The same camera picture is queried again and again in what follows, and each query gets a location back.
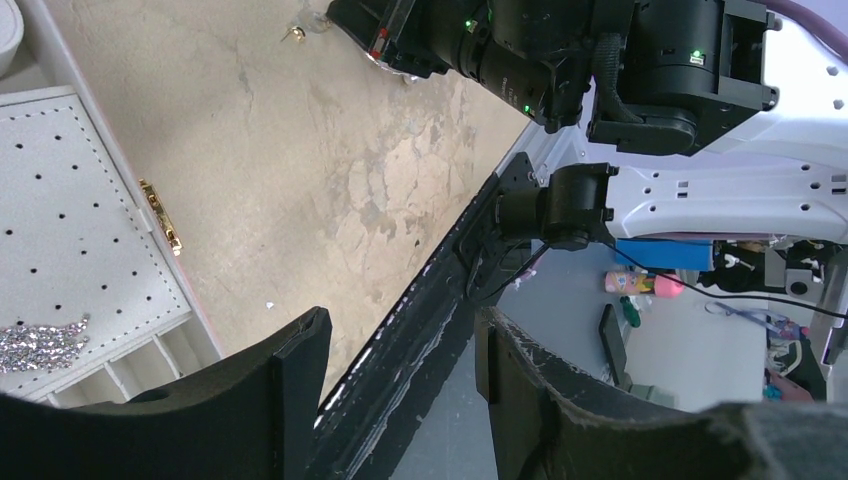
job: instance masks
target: gold metal clasp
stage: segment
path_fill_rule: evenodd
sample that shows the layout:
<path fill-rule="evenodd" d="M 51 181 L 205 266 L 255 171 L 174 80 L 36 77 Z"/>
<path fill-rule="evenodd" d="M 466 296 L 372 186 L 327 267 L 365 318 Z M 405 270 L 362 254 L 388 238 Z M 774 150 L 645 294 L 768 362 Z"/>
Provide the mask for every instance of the gold metal clasp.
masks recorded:
<path fill-rule="evenodd" d="M 171 250 L 174 252 L 174 255 L 179 256 L 180 250 L 183 249 L 183 244 L 180 242 L 180 237 L 177 236 L 177 231 L 171 223 L 171 218 L 168 216 L 168 212 L 165 211 L 165 207 L 162 206 L 162 202 L 159 200 L 159 194 L 156 193 L 153 185 L 147 183 L 147 181 L 143 178 L 138 181 L 138 184 L 141 185 L 141 191 L 144 192 L 144 196 L 147 198 L 147 203 L 150 204 L 150 208 L 152 208 L 153 213 L 156 214 L 156 220 L 159 221 L 159 226 L 162 228 L 162 231 L 165 232 L 165 238 L 171 245 Z"/>

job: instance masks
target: purple cable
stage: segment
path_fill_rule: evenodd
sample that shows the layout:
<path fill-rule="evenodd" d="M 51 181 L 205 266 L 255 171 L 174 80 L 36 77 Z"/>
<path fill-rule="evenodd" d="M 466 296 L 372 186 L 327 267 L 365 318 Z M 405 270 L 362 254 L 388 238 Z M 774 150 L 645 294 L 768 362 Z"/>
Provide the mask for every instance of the purple cable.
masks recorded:
<path fill-rule="evenodd" d="M 792 0 L 752 0 L 754 3 L 765 5 L 766 8 L 791 18 L 813 34 L 823 44 L 830 47 L 842 61 L 848 62 L 848 36 L 830 24 L 809 8 L 799 5 Z"/>

